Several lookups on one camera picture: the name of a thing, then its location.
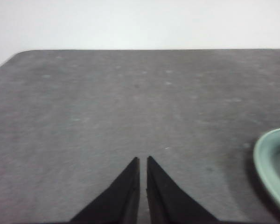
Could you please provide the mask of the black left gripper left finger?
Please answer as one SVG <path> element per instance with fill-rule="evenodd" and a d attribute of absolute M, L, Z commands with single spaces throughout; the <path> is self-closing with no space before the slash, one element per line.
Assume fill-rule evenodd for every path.
<path fill-rule="evenodd" d="M 71 222 L 137 222 L 140 160 L 135 157 L 111 185 L 76 214 Z"/>

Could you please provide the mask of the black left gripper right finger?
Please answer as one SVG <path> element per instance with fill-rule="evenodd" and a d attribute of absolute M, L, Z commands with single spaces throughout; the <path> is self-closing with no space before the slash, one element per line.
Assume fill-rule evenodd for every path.
<path fill-rule="evenodd" d="M 149 156 L 147 200 L 151 222 L 218 222 L 203 206 L 186 194 Z"/>

